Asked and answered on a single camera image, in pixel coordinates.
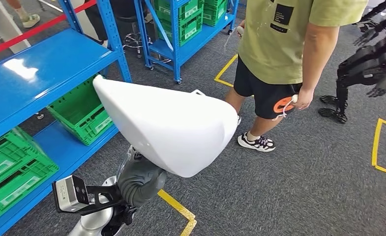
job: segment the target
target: white cord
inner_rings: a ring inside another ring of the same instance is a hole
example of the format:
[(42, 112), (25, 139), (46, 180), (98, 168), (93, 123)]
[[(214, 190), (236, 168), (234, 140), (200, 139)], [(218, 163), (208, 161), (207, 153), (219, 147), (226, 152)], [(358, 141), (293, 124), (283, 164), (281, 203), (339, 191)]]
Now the white cord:
[(273, 121), (277, 120), (278, 118), (280, 117), (284, 117), (287, 116), (287, 114), (285, 113), (285, 109), (287, 109), (287, 107), (291, 104), (291, 103), (296, 103), (298, 100), (298, 95), (297, 94), (294, 94), (292, 97), (291, 97), (291, 100), (284, 106), (283, 108), (283, 114), (281, 115), (277, 115), (277, 117), (275, 119), (272, 119)]
[(237, 26), (237, 27), (235, 27), (235, 28), (233, 29), (231, 35), (229, 35), (228, 40), (226, 40), (226, 43), (225, 43), (225, 51), (226, 51), (226, 45), (228, 45), (229, 39), (232, 37), (232, 34), (233, 34), (234, 32), (236, 32), (236, 31), (239, 33), (239, 36), (242, 38), (242, 35), (243, 35), (243, 33), (244, 33), (243, 27), (242, 27), (242, 26)]

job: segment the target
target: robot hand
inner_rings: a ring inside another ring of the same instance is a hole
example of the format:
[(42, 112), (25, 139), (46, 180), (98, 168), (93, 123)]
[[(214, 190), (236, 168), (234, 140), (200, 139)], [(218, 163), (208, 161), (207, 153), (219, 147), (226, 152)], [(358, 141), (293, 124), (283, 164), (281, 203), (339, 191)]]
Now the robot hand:
[(375, 87), (367, 93), (368, 97), (378, 97), (386, 94), (386, 76), (382, 78)]
[(364, 33), (361, 37), (359, 37), (357, 40), (355, 40), (354, 45), (355, 46), (363, 46), (372, 39), (376, 38), (379, 35), (377, 31), (375, 31), (374, 28), (368, 30), (366, 33)]
[(129, 148), (130, 159), (118, 176), (122, 198), (132, 206), (141, 207), (164, 187), (167, 172)]
[(365, 33), (369, 29), (373, 29), (375, 26), (377, 26), (378, 23), (374, 22), (371, 19), (368, 19), (366, 21), (360, 21), (360, 22), (354, 23), (353, 25), (358, 26), (358, 28), (361, 30), (361, 32)]

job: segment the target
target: person's leg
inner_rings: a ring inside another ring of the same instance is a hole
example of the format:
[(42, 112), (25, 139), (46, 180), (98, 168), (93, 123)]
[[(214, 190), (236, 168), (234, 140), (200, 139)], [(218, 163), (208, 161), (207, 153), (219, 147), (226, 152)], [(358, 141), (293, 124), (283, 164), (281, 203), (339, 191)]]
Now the person's leg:
[(6, 2), (15, 10), (25, 28), (31, 28), (40, 21), (37, 14), (28, 14), (21, 6), (19, 0), (6, 0)]
[(226, 95), (225, 101), (229, 103), (238, 113), (238, 125), (241, 121), (239, 111), (242, 106), (243, 101), (246, 97), (253, 95), (252, 86), (248, 79), (249, 70), (242, 62), (240, 57), (238, 57), (238, 65), (236, 67), (236, 76), (233, 88), (230, 89)]
[[(251, 79), (255, 94), (255, 114), (257, 118), (252, 128), (238, 137), (238, 143), (245, 147), (258, 151), (269, 152), (275, 149), (273, 140), (263, 135), (278, 125), (283, 117), (282, 114), (287, 101), (296, 93), (294, 85), (269, 85), (254, 77)], [(292, 111), (289, 105), (285, 110)]]

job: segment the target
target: black logo patch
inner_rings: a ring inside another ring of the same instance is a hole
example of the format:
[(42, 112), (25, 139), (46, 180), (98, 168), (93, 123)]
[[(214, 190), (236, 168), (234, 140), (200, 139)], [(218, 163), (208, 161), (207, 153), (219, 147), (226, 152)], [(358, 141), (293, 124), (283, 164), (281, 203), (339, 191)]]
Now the black logo patch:
[(287, 26), (290, 23), (293, 10), (294, 7), (292, 6), (284, 6), (281, 4), (277, 4), (277, 10), (275, 11), (274, 21)]
[(283, 27), (280, 27), (280, 26), (277, 26), (277, 25), (274, 25), (273, 23), (271, 23), (271, 28), (273, 28), (274, 30), (280, 32), (280, 33), (286, 33), (288, 31), (288, 29), (286, 28), (283, 28)]

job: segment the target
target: green plastic crate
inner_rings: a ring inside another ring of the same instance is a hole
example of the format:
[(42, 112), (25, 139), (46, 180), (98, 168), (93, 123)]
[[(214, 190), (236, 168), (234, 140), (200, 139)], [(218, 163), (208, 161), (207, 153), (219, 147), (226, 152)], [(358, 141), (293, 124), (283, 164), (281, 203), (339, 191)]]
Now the green plastic crate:
[(35, 159), (48, 158), (33, 138), (15, 127), (0, 137), (0, 182)]
[(222, 4), (222, 2), (225, 0), (204, 0), (204, 1), (205, 1), (205, 5), (207, 6), (217, 7), (217, 6), (220, 6), (220, 4)]
[(49, 158), (37, 155), (11, 174), (0, 183), (0, 216), (58, 170)]
[[(178, 9), (178, 24), (189, 22), (203, 7), (204, 0), (191, 0), (184, 4)], [(154, 0), (154, 8), (160, 20), (171, 21), (170, 3), (167, 0)]]
[(228, 1), (224, 0), (218, 7), (204, 6), (203, 24), (208, 26), (216, 26), (220, 18), (225, 17), (226, 9), (228, 7)]
[[(162, 27), (164, 28), (165, 33), (167, 34), (170, 42), (173, 41), (173, 34), (171, 32), (171, 22), (161, 21)], [(185, 23), (184, 25), (178, 26), (178, 45), (181, 47), (186, 44), (190, 39), (196, 36), (202, 31), (203, 26), (203, 10), (199, 10), (194, 14), (194, 17)], [(161, 32), (159, 31), (159, 38), (164, 39)]]
[(48, 111), (85, 145), (92, 144), (113, 124), (94, 90), (94, 77), (47, 107)]

